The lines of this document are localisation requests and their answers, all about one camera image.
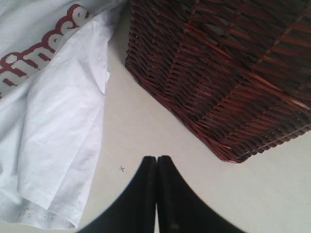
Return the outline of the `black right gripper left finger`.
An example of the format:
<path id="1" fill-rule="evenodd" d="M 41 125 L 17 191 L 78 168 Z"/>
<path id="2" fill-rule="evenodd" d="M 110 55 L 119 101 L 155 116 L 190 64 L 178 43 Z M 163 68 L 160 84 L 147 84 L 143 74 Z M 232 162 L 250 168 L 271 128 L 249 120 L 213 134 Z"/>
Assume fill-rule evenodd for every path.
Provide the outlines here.
<path id="1" fill-rule="evenodd" d="M 143 157 L 119 197 L 81 233 L 153 233 L 156 217 L 156 158 Z"/>

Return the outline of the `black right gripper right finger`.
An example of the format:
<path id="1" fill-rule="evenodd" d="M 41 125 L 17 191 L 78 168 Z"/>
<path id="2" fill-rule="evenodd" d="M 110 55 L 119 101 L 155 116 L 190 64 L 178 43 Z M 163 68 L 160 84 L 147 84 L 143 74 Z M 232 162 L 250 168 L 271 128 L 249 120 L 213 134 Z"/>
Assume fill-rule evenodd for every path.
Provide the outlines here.
<path id="1" fill-rule="evenodd" d="M 157 159 L 156 202 L 161 233 L 243 232 L 195 194 L 169 156 Z"/>

